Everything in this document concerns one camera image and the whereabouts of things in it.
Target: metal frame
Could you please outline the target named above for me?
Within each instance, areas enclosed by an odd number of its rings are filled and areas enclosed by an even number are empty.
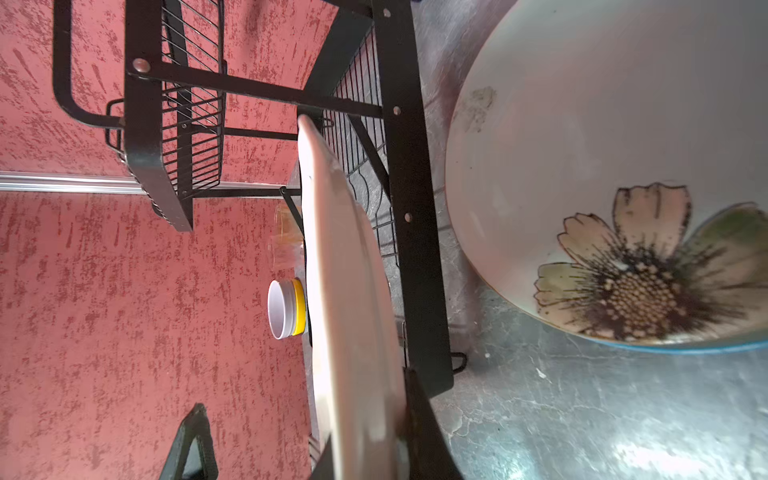
[[[190,181],[192,165],[182,164],[181,160],[178,161],[177,183],[174,185],[163,163],[164,85],[173,85],[177,98],[180,96],[178,92],[186,95],[181,96],[187,99],[185,105],[189,105],[192,98],[184,92],[192,88],[218,92],[217,132],[222,141],[227,135],[296,140],[293,133],[225,127],[226,94],[295,104],[299,114],[308,114],[320,128],[328,123],[323,118],[324,111],[346,116],[394,213],[390,223],[396,232],[396,235],[393,232],[392,239],[396,251],[392,255],[396,255],[402,280],[409,366],[419,374],[429,396],[452,388],[445,292],[410,2],[372,0],[372,4],[367,5],[356,0],[326,0],[337,5],[339,11],[302,90],[228,75],[223,54],[219,58],[219,71],[192,68],[183,61],[164,61],[164,56],[169,55],[163,52],[163,38],[159,35],[163,26],[163,10],[175,12],[179,1],[126,1],[124,115],[116,117],[92,114],[74,102],[71,94],[71,0],[55,0],[53,76],[55,95],[61,107],[82,123],[108,129],[108,138],[109,131],[125,130],[125,135],[118,137],[117,150],[123,153],[121,158],[157,206],[156,211],[159,210],[179,231],[193,228],[194,198],[271,195],[285,198],[290,206],[293,203],[290,196],[299,195],[300,188],[195,189]],[[223,0],[208,1],[219,9],[221,53]],[[333,94],[372,27],[378,50],[381,105]],[[183,31],[184,25],[178,22],[174,30]],[[170,40],[177,54],[187,51],[183,35]],[[190,112],[181,111],[183,108],[186,107],[182,105],[179,108],[177,116],[189,117]],[[388,166],[377,154],[361,118],[383,120]],[[196,121],[187,123],[189,127],[178,135],[177,146],[179,151],[186,149],[184,151],[191,154],[192,135],[200,133],[200,129],[205,127]],[[119,145],[121,140],[124,140],[122,151]]]
[[[220,182],[205,190],[199,197],[253,197],[274,198],[282,185],[248,184],[245,182]],[[0,170],[0,191],[59,192],[67,194],[120,194],[147,195],[132,177],[109,177],[78,174],[40,174],[36,172],[12,172]],[[289,195],[301,195],[298,188],[288,188]]]

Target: black metal dish rack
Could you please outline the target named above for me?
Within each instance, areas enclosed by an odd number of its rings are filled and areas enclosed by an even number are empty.
[[[453,386],[452,354],[432,197],[429,150],[408,0],[326,0],[339,7],[303,90],[227,74],[224,0],[126,0],[125,98],[106,114],[71,92],[71,0],[54,3],[53,83],[74,119],[104,128],[107,144],[179,231],[194,199],[283,197],[301,188],[223,189],[226,136],[295,141],[294,133],[230,128],[227,94],[297,105],[323,132],[350,188],[394,261],[402,287],[407,362],[429,396]],[[465,365],[466,356],[461,356]]]

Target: gray countertop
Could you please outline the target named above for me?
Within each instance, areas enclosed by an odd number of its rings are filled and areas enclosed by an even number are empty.
[[[414,3],[452,348],[432,400],[467,479],[768,478],[768,351],[635,353],[552,329],[488,288],[445,211],[445,143],[475,56],[513,0]]]

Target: rack bar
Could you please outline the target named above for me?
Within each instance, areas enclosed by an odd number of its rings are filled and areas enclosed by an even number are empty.
[[[411,2],[372,5],[409,365],[432,397],[453,365]]]
[[[191,232],[192,216],[187,215],[163,165],[162,82],[128,73],[133,71],[134,58],[161,62],[161,11],[162,3],[157,0],[125,4],[125,161],[168,223],[181,232]]]
[[[339,8],[344,8],[350,12],[354,12],[362,17],[372,18],[373,11],[368,5],[364,5],[357,0],[323,0],[325,3],[330,3]]]
[[[280,192],[285,187],[270,188],[212,188],[199,190],[194,193],[195,198],[234,198],[234,197],[282,197]],[[292,197],[301,195],[300,188],[286,188],[286,194]]]
[[[53,94],[58,106],[82,124],[122,130],[120,117],[93,114],[72,97],[72,0],[53,5]]]
[[[355,117],[354,115],[347,115],[347,117],[349,117],[349,122],[355,130],[358,140],[360,140],[362,149],[366,152],[368,160],[371,162],[373,173],[376,174],[376,178],[379,179],[384,194],[391,203],[392,197],[389,195],[389,174],[387,173],[386,168],[384,168],[382,159],[379,157],[379,152],[376,151],[376,146],[371,141],[371,137],[368,136],[368,131],[366,130],[365,125],[362,124],[360,117]]]
[[[127,61],[129,59],[132,60],[133,58],[136,57],[126,57]],[[146,74],[136,72],[131,67],[130,63],[127,62],[127,71],[133,72],[133,74],[139,78],[151,78],[175,84],[210,88],[212,90],[225,91],[231,94],[246,95],[248,97],[282,101],[288,104],[340,111],[346,114],[359,115],[361,117],[382,117],[382,108],[378,105],[347,100],[345,98],[313,94],[297,88],[268,84],[262,81],[234,77],[215,71],[184,67],[182,65],[166,63],[163,61],[154,62],[151,65],[151,69]]]
[[[163,10],[173,15],[173,18],[167,19],[167,27],[170,30],[166,30],[168,35],[168,43],[170,44],[170,54],[176,60],[179,65],[188,66],[189,58],[185,55],[187,53],[187,39],[179,31],[184,30],[184,26],[179,22],[181,18],[181,3],[179,0],[165,0],[165,7]],[[177,197],[181,203],[181,208],[184,210],[184,215],[188,219],[192,219],[193,208],[192,198],[187,197],[192,192],[192,132],[189,128],[182,128],[185,118],[192,118],[194,112],[191,104],[192,93],[189,88],[176,91],[176,147],[179,150],[176,155],[176,178],[177,178]]]
[[[288,210],[290,210],[290,214],[293,215],[293,220],[296,222],[299,230],[301,230],[301,236],[304,237],[304,219],[301,217],[299,209],[296,208],[296,204],[293,202],[293,198],[291,198],[290,194],[288,193],[288,189],[281,187],[280,195],[283,196],[283,200],[285,200],[286,205],[288,206]]]
[[[282,131],[264,131],[264,130],[246,130],[244,128],[224,127],[225,135],[234,135],[236,137],[254,137],[254,138],[272,138],[274,140],[299,140],[298,134],[289,134]]]

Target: white container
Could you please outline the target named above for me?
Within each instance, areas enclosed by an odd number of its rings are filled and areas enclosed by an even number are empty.
[[[272,280],[266,298],[266,311],[276,339],[304,333],[306,303],[301,282],[298,279]]]

